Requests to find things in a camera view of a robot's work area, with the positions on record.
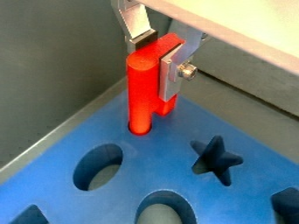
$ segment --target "white surface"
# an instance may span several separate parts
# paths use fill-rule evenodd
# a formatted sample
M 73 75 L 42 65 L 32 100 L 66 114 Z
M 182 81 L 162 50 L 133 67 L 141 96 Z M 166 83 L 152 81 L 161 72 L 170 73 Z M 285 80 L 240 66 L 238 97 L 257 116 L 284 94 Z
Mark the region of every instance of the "white surface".
M 297 0 L 137 0 L 299 75 Z

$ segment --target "red peg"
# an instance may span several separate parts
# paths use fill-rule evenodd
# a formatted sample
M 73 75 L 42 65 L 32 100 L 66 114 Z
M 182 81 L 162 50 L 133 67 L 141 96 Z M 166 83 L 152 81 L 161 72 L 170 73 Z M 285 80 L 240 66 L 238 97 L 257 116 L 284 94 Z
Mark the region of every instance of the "red peg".
M 128 128 L 136 135 L 150 130 L 153 112 L 165 116 L 174 107 L 176 95 L 168 102 L 158 98 L 160 58 L 182 43 L 168 33 L 126 57 Z

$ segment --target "hole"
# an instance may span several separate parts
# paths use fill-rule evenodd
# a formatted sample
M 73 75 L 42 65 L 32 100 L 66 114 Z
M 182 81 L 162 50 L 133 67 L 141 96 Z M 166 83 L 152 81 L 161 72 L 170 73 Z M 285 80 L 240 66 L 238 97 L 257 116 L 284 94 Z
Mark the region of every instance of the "hole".
M 16 217 L 10 224 L 48 224 L 41 210 L 36 205 L 30 205 Z
M 140 214 L 136 224 L 182 224 L 178 214 L 169 206 L 150 205 Z
M 122 151 L 112 143 L 100 145 L 78 161 L 73 184 L 82 191 L 101 187 L 116 175 L 122 162 Z
M 299 190 L 293 187 L 270 196 L 276 224 L 299 223 Z
M 274 224 L 286 224 L 284 217 L 277 212 L 274 212 Z
M 142 200 L 134 216 L 136 224 L 196 224 L 192 207 L 174 192 L 150 193 Z
M 152 130 L 152 124 L 150 124 L 149 130 L 148 130 L 145 133 L 141 133 L 141 134 L 134 133 L 134 132 L 129 129 L 129 122 L 126 123 L 126 128 L 128 128 L 128 131 L 129 131 L 133 135 L 136 135 L 136 136 L 142 136 L 142 135 L 148 134 L 149 131 Z
M 190 141 L 190 147 L 198 154 L 198 158 L 190 167 L 192 172 L 194 174 L 213 172 L 218 182 L 224 186 L 229 186 L 229 167 L 242 164 L 242 158 L 225 151 L 221 136 L 214 136 L 208 145 Z

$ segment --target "star-shaped hole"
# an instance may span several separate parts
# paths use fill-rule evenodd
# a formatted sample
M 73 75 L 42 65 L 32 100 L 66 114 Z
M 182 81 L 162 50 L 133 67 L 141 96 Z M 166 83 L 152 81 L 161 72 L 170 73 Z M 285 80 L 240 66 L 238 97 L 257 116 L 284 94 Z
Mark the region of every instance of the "star-shaped hole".
M 242 158 L 225 151 L 221 136 L 214 136 L 208 145 L 192 141 L 190 147 L 200 156 L 192 166 L 193 173 L 201 174 L 204 172 L 213 172 L 220 183 L 224 186 L 229 186 L 229 167 L 240 165 L 242 163 Z

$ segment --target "blue shape sorter board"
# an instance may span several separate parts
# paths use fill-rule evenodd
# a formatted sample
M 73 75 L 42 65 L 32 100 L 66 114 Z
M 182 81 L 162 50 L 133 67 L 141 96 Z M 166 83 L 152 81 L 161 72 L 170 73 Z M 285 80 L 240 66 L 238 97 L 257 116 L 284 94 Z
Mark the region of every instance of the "blue shape sorter board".
M 206 145 L 214 136 L 242 158 L 228 168 L 230 185 L 192 171 L 190 142 Z M 121 164 L 116 175 L 86 191 L 110 164 Z M 297 187 L 297 174 L 296 164 L 181 97 L 168 116 L 153 116 L 150 132 L 132 135 L 124 92 L 0 185 L 0 223 L 130 224 L 154 203 L 184 224 L 276 223 L 270 196 Z

